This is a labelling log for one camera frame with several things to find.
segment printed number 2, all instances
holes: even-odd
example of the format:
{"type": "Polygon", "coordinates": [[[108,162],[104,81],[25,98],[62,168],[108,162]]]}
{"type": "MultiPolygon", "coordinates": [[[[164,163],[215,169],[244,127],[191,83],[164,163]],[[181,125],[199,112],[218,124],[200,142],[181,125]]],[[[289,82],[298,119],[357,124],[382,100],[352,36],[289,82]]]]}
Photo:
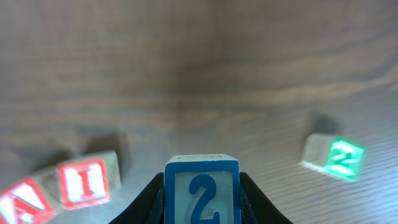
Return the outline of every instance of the printed number 2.
{"type": "Polygon", "coordinates": [[[195,208],[193,208],[191,216],[191,224],[220,224],[220,213],[215,212],[212,219],[200,219],[200,215],[211,199],[216,195],[216,182],[213,178],[206,174],[199,174],[194,177],[189,184],[189,192],[194,195],[200,187],[205,187],[206,190],[199,198],[195,208]]]}

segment wooden block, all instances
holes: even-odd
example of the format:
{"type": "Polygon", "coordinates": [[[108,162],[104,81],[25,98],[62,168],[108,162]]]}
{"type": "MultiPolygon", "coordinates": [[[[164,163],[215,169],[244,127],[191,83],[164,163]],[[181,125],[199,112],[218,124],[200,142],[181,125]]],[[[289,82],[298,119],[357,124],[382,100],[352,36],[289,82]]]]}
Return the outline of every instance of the wooden block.
{"type": "Polygon", "coordinates": [[[121,185],[114,151],[66,161],[58,173],[61,202],[69,210],[106,203],[121,185]]]}
{"type": "Polygon", "coordinates": [[[235,158],[226,154],[173,156],[164,175],[165,224],[241,223],[235,158]]]}
{"type": "Polygon", "coordinates": [[[47,223],[56,216],[51,196],[35,182],[38,178],[27,177],[0,194],[1,224],[47,223]]]}
{"type": "Polygon", "coordinates": [[[311,134],[307,138],[301,164],[346,181],[359,177],[364,147],[338,136],[311,134]]]}

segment wood grain surface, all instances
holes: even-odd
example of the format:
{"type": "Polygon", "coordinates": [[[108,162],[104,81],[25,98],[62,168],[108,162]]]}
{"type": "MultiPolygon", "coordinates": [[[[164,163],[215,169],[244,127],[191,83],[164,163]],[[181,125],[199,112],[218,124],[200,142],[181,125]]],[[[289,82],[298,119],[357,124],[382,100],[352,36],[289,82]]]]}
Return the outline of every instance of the wood grain surface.
{"type": "Polygon", "coordinates": [[[0,189],[107,148],[107,223],[176,154],[226,153],[294,223],[398,222],[398,2],[2,0],[0,189]],[[319,117],[368,148],[358,182],[299,165],[319,117]]]}

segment blue-bordered block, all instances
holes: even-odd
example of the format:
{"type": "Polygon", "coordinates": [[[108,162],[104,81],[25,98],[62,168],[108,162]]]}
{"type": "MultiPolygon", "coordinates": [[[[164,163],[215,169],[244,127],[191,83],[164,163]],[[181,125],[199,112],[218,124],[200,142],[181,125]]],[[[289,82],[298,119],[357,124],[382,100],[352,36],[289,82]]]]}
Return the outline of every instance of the blue-bordered block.
{"type": "Polygon", "coordinates": [[[164,172],[165,224],[240,224],[239,191],[235,158],[173,156],[164,172]]]}

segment green-bordered block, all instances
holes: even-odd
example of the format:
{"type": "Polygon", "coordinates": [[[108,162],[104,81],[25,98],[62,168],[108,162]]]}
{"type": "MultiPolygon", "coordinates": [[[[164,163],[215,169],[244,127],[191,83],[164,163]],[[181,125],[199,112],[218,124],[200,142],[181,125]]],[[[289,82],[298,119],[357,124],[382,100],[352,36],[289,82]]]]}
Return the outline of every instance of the green-bordered block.
{"type": "Polygon", "coordinates": [[[311,134],[302,165],[346,181],[358,179],[365,148],[338,136],[311,134]]]}

